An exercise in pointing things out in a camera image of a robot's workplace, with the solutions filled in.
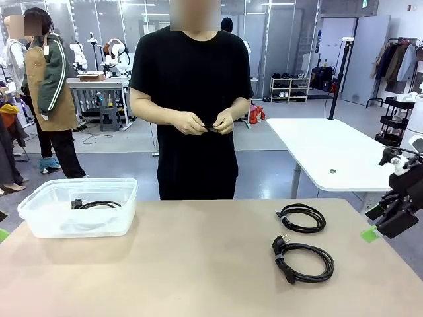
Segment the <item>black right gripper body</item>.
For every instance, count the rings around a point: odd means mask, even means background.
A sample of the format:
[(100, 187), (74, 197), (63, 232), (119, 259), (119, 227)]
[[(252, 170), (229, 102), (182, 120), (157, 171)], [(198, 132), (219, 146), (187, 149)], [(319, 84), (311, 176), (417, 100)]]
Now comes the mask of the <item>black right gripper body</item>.
[(390, 175), (389, 186), (401, 197), (409, 195), (415, 201), (422, 201), (422, 165), (409, 169), (401, 176)]

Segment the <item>person's left hand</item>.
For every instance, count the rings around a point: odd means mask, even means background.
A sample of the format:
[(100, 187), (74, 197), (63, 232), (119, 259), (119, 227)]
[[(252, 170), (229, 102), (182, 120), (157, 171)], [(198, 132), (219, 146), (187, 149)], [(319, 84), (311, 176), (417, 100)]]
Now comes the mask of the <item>person's left hand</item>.
[(212, 127), (221, 135), (227, 135), (233, 131), (234, 123), (230, 110), (224, 110), (218, 114)]

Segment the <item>person's right hand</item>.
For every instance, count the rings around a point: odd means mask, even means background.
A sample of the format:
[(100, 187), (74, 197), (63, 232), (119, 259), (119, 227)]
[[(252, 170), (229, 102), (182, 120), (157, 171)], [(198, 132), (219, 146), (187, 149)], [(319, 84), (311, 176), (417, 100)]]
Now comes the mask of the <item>person's right hand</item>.
[(201, 135), (207, 131), (201, 119), (192, 112), (176, 112), (171, 124), (185, 135)]

